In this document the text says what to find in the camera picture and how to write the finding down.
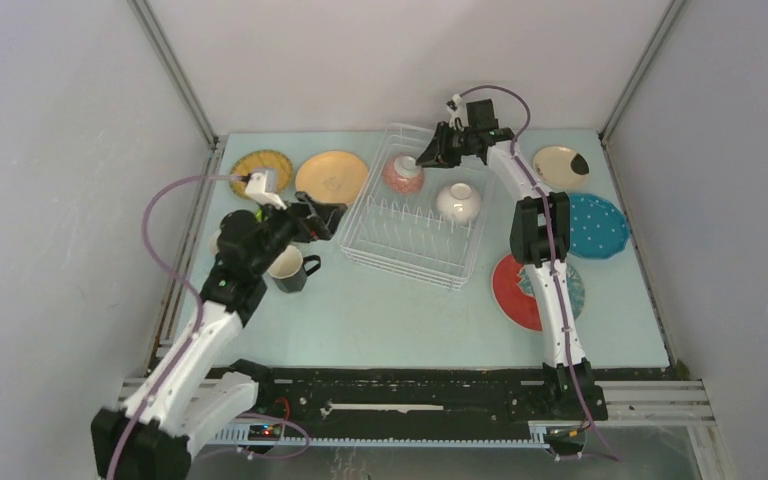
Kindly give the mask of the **beige plate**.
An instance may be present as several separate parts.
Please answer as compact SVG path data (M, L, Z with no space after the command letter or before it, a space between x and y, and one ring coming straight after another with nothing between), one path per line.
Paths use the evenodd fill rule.
M297 191L306 192L319 203L352 205L368 176L368 167L357 155L339 150L310 157L298 169Z

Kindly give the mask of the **red patterned bowl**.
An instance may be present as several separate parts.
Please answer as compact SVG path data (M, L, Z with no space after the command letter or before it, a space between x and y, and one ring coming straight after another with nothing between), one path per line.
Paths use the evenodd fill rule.
M381 170L382 181L393 192L402 195L419 193L425 183L423 168L409 155L387 160Z

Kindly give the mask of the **white ribbed bowl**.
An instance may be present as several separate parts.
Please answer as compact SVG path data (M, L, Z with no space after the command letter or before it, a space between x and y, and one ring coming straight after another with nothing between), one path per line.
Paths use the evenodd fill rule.
M466 225L476 220L480 214L482 197L471 184L456 182L439 191L435 206L443 220L456 225Z

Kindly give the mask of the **black mug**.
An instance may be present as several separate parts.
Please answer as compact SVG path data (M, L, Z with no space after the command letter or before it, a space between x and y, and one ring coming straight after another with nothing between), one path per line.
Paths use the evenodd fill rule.
M319 255L304 255L299 248L289 245L268 268L267 275L280 291L293 294L301 292L321 266Z

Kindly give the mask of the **yellow woven plate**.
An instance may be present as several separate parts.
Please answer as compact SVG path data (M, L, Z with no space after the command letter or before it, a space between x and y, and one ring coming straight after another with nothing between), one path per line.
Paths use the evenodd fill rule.
M236 161L231 167L230 174L237 177L230 183L231 191L238 197L248 199L245 195L245 177L258 168L275 169L278 173L277 192L281 194L289 185L294 175L294 167L288 156L269 149L252 151Z

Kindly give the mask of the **light blue cup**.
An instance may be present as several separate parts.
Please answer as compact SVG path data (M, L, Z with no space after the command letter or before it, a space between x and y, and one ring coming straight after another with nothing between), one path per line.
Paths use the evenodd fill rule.
M221 236L221 230L215 230L208 239L208 250L211 257L215 257L219 253L218 241Z

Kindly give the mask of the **cream plate with black spot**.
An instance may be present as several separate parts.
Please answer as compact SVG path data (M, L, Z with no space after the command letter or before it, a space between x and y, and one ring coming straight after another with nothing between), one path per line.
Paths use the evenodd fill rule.
M545 184L554 190L573 190L584 186L590 176L590 165L578 151L565 146L540 149L532 165Z

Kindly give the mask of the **white rimmed teal plate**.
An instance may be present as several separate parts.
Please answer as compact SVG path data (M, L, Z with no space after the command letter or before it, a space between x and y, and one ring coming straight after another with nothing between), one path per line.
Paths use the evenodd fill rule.
M567 266L566 284L573 317L578 319L586 301L585 284L573 265ZM541 332L541 321L533 286L525 266L511 254L502 257L491 276L493 298L502 312L515 324L534 332Z

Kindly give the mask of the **blue polka dot plate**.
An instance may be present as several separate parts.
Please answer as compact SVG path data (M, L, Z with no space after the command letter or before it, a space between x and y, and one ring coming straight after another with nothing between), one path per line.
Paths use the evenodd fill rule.
M590 193L571 193L569 200L572 255L606 260L625 250L631 232L614 203Z

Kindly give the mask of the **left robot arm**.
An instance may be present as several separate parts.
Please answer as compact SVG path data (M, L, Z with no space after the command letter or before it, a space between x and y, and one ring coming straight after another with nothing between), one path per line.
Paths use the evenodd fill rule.
M224 374L199 400L193 396L261 303L267 270L294 243L331 239L347 209L298 192L286 205L268 200L258 212L223 218L214 264L185 332L130 397L100 409L91 422L100 478L184 479L200 450L234 417L272 411L275 388L240 372Z

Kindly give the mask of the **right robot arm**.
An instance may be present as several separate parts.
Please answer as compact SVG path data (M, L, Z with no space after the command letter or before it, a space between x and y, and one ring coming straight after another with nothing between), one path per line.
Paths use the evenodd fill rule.
M458 167L475 156L502 181L516 201L510 231L513 258L526 268L536 299L544 338L545 411L566 418L593 386L592 371L575 326L567 281L571 244L571 204L539 181L522 159L518 135L500 126L489 99L447 102L450 119L437 124L428 147L418 157L423 168Z

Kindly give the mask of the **small circuit board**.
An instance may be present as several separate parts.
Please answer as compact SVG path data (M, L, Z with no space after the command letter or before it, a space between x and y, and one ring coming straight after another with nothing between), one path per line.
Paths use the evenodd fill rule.
M248 441L278 441L282 438L283 428L279 424L251 424L248 427Z

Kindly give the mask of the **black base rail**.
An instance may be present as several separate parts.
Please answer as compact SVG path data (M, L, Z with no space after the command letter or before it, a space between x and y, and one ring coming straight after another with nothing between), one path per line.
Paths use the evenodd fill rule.
M548 368L279 368L239 360L234 372L259 385L255 410L286 418L314 440L525 441L540 421L608 418L603 389L587 374L575 387Z

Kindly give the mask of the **aluminium frame rail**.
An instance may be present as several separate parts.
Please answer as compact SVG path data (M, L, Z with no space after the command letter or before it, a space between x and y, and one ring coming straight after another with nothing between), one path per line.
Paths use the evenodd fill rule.
M218 385L223 377L204 380L193 398L199 400ZM608 369L595 374L595 383L604 392L607 401L608 418L597 421L605 425L641 426L649 423L666 426L687 426L705 424L712 420L713 413L707 394L698 381L679 381L671 378L668 371L659 369ZM504 445L541 445L557 441L565 427L577 423L540 421L531 427L534 437L525 441L408 441L396 442L365 441L351 443L347 440L314 440L299 425L286 418L256 412L255 405L237 415L211 439L221 442L240 442L260 445L274 441L248 441L248 427L251 424L279 424L283 428L280 440L301 442L311 440L316 445L327 446L429 446L429 447L501 447Z

